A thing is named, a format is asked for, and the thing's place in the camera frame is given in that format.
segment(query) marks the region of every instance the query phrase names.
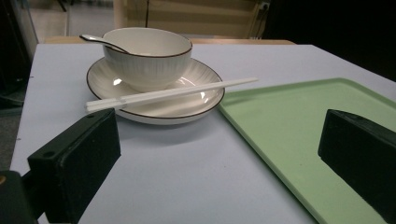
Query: light green tray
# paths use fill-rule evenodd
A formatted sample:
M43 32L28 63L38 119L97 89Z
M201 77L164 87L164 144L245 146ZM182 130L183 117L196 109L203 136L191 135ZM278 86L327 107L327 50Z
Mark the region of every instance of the light green tray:
M321 223L385 223L318 155L326 111L396 131L396 103L355 82L328 79L226 93L220 110Z

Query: wooden cabinet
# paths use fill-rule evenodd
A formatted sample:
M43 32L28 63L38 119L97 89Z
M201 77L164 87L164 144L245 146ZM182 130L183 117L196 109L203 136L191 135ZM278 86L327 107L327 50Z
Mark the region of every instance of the wooden cabinet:
M261 0L114 0L115 26L249 38Z

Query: plate rim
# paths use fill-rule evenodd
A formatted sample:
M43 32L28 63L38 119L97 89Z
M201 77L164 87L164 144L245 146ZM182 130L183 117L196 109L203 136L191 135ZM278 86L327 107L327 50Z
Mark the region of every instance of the plate rim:
M93 69L97 64L99 64L101 61L104 61L104 60L105 60L105 57L102 57L102 58L98 59L97 61L95 61L95 62L90 66L90 68L88 69L87 75L86 75L86 83L87 83L88 88L90 89L91 93L92 93L96 98L98 98L99 100L102 100L102 99L104 99L104 98L101 98L101 97L92 89L92 86L91 86L90 81L89 81L89 76L90 76L90 73L91 73L92 69ZM207 64L202 63L201 61L196 60L196 59L194 59L194 58L191 58L191 60L192 60L192 61L196 61L197 63L200 63L201 65L203 65L203 66L207 67L208 69L210 69L210 70L216 75L216 77L219 79L219 81L222 81L221 76L219 76L219 74L218 74L215 70L213 70L210 66L208 66ZM201 112L199 112L199 113L194 113L194 114L191 114L191 115L177 116L177 117L154 117L154 116L148 116L148 115L142 115L142 114L133 113L133 112L130 112L130 111L126 111L126 110L124 110L124 109L121 109L121 110L119 110L119 111L122 112L122 113L125 113L125 115L121 115L120 113L118 113L118 115L120 115L120 116L122 116L122 117L124 117L124 118L126 118L126 115L128 115L128 116L136 116L136 117L139 117L139 118L141 118L141 119L167 120L167 121L170 121L170 120L191 119L191 120L186 120L186 121L184 121L184 122L190 122L190 121L195 120L195 119L193 119L194 117L197 117L197 119L200 119L205 113L207 113L207 112L213 110L216 106L218 106L218 105L220 104L221 100L224 98L224 95L225 95L225 88L220 88L219 91L222 91L222 93L221 93L221 96L220 96L219 100L218 100L215 104L213 104L211 107L209 107L208 109L206 109L206 110L204 110L204 111L201 111ZM155 123L155 122L144 122L144 121L136 120L136 119L131 119L131 120L138 121L138 122L142 122L142 123L150 123L150 124L154 124L154 123ZM179 124L179 123L184 123L184 122L183 122L183 121L181 121L181 122L172 122L172 123L169 123L169 124Z

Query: white table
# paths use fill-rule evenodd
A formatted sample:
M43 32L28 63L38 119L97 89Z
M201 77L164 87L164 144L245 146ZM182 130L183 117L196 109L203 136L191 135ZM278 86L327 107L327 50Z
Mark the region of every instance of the white table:
M102 57L97 45L38 45L11 170L24 175L29 155L85 116ZM313 46L196 45L192 57L224 80L260 79L227 91L346 77L396 101L395 82ZM218 110L176 126L117 121L121 157L79 223L316 222Z

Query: bowl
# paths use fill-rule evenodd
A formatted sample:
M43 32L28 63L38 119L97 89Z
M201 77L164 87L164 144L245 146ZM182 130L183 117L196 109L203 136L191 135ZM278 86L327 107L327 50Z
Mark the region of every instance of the bowl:
M103 38L128 50L103 46L109 67L136 91L164 90L181 78L191 60L190 40L169 31L122 28Z

